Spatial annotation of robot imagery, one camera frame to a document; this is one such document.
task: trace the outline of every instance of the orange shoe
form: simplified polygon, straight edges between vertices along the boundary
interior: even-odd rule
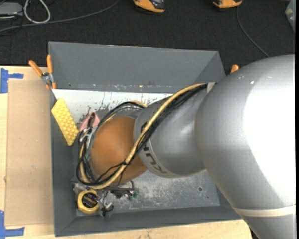
[[[162,13],[165,11],[165,0],[132,0],[142,12]]]

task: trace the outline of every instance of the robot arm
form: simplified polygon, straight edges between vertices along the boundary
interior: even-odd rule
[[[208,171],[260,239],[295,237],[294,55],[251,63],[211,90],[207,84],[192,86],[134,116],[126,126],[129,133],[120,133],[127,137],[126,149],[136,143],[134,155],[124,161],[130,171],[121,181],[146,169],[166,178]],[[105,128],[95,135],[92,163],[100,148],[98,134]],[[119,131],[114,127],[111,132]]]

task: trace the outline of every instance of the black cable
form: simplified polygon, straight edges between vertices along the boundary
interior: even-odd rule
[[[240,28],[243,30],[243,32],[245,33],[245,35],[248,37],[248,39],[261,51],[263,52],[267,57],[269,57],[269,55],[260,47],[258,46],[258,44],[256,42],[254,42],[254,40],[248,35],[248,33],[244,30],[243,26],[241,25],[240,23],[240,20],[239,20],[239,17],[238,17],[238,8],[239,6],[237,7],[236,9],[236,18],[237,18],[237,21],[238,21],[238,24],[240,26]]]
[[[141,142],[138,144],[138,146],[136,147],[136,151],[135,151],[135,155],[137,155],[137,153],[143,148],[143,146],[146,144],[146,142],[149,140],[149,138],[153,135],[153,133],[156,131],[156,129],[158,128],[158,126],[162,123],[162,121],[172,112],[174,111],[175,109],[177,109],[179,106],[181,106],[184,102],[186,102],[190,97],[192,97],[193,95],[195,95],[197,92],[201,91],[202,89],[205,89],[207,87],[207,84],[203,84],[203,85],[200,85],[192,90],[189,90],[185,93],[183,93],[182,95],[180,95],[177,99],[173,100],[162,112],[161,114],[157,117],[157,119],[155,120],[155,122],[153,123],[152,127],[145,133],[143,139],[141,140]],[[111,109],[102,119],[101,121],[99,122],[99,125],[98,127],[100,126],[101,123],[105,122],[110,116],[112,116],[113,114],[115,114],[117,111],[121,110],[121,109],[124,109],[130,105],[135,105],[135,106],[138,106],[140,108],[144,108],[141,104],[138,104],[138,103],[134,103],[134,102],[131,102],[131,101],[126,101],[126,102],[123,102],[121,104],[119,104],[118,106],[114,107],[113,109]],[[121,165],[124,164],[124,162],[120,163],[120,164],[117,164],[115,166],[112,166],[110,167],[106,172],[104,172],[102,175],[100,175],[93,183],[87,183],[87,182],[84,182],[83,180],[81,180],[80,176],[79,176],[79,172],[80,172],[80,164],[81,162],[83,161],[83,158],[84,158],[84,154],[82,154],[81,158],[79,159],[78,161],[78,164],[77,164],[77,169],[76,169],[76,176],[77,176],[77,179],[79,180],[79,182],[81,182],[82,184],[84,185],[87,185],[87,186],[97,186],[97,185],[101,185],[103,184],[104,182],[106,182],[107,180],[109,180],[120,168]],[[103,179],[102,181],[101,178],[107,174],[111,169],[117,167],[117,169],[112,173],[110,174],[107,178]],[[122,173],[120,174],[120,180],[118,182],[118,185],[120,184],[121,182],[121,179],[122,179],[122,176],[123,176],[123,172],[124,170],[122,171]]]
[[[75,18],[69,18],[69,19],[63,19],[63,20],[49,21],[49,22],[46,22],[46,23],[25,24],[25,25],[21,25],[21,26],[7,27],[7,28],[4,28],[4,29],[0,30],[0,33],[5,32],[5,31],[7,31],[7,30],[15,29],[15,28],[31,27],[31,26],[40,26],[40,25],[55,24],[55,23],[64,23],[64,22],[69,22],[69,21],[74,21],[74,20],[78,20],[78,19],[82,19],[82,18],[90,17],[90,16],[93,16],[93,15],[96,15],[96,14],[99,14],[99,13],[102,13],[102,12],[104,12],[104,11],[109,10],[110,8],[112,8],[113,6],[115,6],[119,1],[120,1],[120,0],[116,0],[116,1],[115,1],[112,5],[110,5],[109,7],[105,8],[105,9],[102,9],[102,10],[99,10],[99,11],[97,11],[97,12],[93,12],[93,13],[84,15],[84,16],[75,17]]]

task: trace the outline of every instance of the clamp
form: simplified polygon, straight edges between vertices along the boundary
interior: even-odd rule
[[[38,65],[33,60],[29,60],[29,65],[34,69],[37,75],[41,77],[41,79],[46,84],[47,89],[50,88],[56,89],[56,82],[54,81],[53,78],[53,67],[52,67],[51,55],[47,55],[46,63],[48,67],[48,72],[43,73],[42,70],[38,67]]]

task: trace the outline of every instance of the yellow cable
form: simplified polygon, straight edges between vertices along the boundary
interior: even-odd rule
[[[188,86],[186,88],[183,88],[179,91],[177,91],[176,93],[174,93],[172,96],[170,96],[162,105],[161,107],[157,110],[157,112],[149,119],[149,122],[146,124],[145,128],[143,129],[143,131],[141,132],[141,134],[139,135],[138,139],[136,140],[135,144],[133,145],[130,153],[128,154],[128,156],[126,157],[124,163],[125,164],[129,164],[130,160],[133,158],[136,148],[139,145],[139,143],[141,142],[141,140],[143,139],[143,137],[145,136],[145,133],[150,129],[150,127],[153,125],[153,123],[155,122],[155,120],[157,119],[157,117],[161,114],[161,112],[177,97],[179,97],[180,95],[182,95],[183,93],[190,91],[198,86],[203,85],[204,83],[198,83],[198,84],[193,84],[191,86]],[[103,189],[107,186],[109,186],[110,184],[112,184],[119,176],[120,174],[124,171],[124,169],[127,167],[127,165],[122,165],[119,167],[119,169],[115,172],[115,174],[105,183],[101,184],[101,185],[96,185],[96,186],[90,186],[90,188],[92,189]]]

